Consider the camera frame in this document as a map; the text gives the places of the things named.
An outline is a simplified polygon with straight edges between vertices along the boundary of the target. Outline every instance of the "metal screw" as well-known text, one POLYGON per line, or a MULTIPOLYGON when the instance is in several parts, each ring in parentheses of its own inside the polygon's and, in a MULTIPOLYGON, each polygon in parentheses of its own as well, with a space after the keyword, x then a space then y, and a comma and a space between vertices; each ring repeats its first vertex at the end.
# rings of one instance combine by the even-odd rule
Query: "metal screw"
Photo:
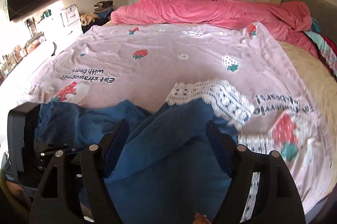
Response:
POLYGON ((63 155, 63 151, 59 150, 55 153, 55 156, 57 156, 58 158, 61 157, 63 155))
POLYGON ((92 144, 89 146, 89 150, 90 151, 96 151, 98 149, 98 145, 97 144, 92 144))
POLYGON ((280 156, 280 153, 277 152, 277 151, 272 151, 272 156, 273 156, 274 158, 278 158, 278 157, 280 156))
POLYGON ((242 145, 242 144, 239 144, 239 145, 236 147, 236 149, 238 149, 240 152, 246 151, 246 147, 245 147, 244 145, 242 145))

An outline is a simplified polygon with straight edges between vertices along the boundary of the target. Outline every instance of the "cable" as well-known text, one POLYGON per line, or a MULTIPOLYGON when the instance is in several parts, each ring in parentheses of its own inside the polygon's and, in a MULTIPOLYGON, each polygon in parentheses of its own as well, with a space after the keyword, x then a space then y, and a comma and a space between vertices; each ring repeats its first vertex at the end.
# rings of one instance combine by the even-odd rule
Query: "cable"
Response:
POLYGON ((3 2, 3 11, 6 15, 7 20, 9 20, 7 0, 4 0, 4 2, 3 2))

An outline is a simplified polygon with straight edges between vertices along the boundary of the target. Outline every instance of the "pink bedsheet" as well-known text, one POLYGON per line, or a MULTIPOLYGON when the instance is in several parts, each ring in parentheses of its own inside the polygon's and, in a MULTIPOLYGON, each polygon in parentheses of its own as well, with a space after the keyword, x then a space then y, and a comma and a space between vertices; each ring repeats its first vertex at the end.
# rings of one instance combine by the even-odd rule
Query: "pink bedsheet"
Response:
POLYGON ((313 56, 317 51, 301 31, 311 27, 309 8, 302 2, 249 3, 237 0, 140 0, 111 14, 114 24, 211 24, 240 30, 259 21, 276 40, 297 45, 313 56))

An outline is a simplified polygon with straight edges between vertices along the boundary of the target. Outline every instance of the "colorful blanket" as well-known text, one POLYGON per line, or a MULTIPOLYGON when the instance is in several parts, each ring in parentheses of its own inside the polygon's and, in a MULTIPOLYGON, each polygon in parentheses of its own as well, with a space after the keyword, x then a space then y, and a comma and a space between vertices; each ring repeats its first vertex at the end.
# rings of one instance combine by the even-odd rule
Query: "colorful blanket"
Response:
MULTIPOLYGON (((240 141, 256 151, 278 150, 304 211, 310 210, 332 177, 331 136, 320 107, 261 23, 240 31, 207 24, 94 26, 22 86, 16 103, 53 100, 101 109, 127 99, 154 113, 176 83, 214 79, 228 81, 254 105, 240 141)), ((185 89, 195 87, 181 86, 178 102, 185 89)))
POLYGON ((305 33, 317 45, 321 61, 337 80, 337 48, 335 44, 329 38, 322 37, 318 33, 312 31, 306 31, 305 33))

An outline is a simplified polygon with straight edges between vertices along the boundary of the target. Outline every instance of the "white drawer unit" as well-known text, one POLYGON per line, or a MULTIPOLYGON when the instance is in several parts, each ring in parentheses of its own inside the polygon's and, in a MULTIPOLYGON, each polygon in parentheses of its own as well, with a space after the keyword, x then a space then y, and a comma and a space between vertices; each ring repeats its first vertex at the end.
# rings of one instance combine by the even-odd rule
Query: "white drawer unit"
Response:
POLYGON ((80 15, 76 5, 61 9, 42 20, 37 26, 44 33, 47 41, 56 44, 55 55, 60 54, 83 35, 80 15))
POLYGON ((61 18, 65 27, 80 20, 79 11, 76 5, 71 5, 61 10, 61 18))

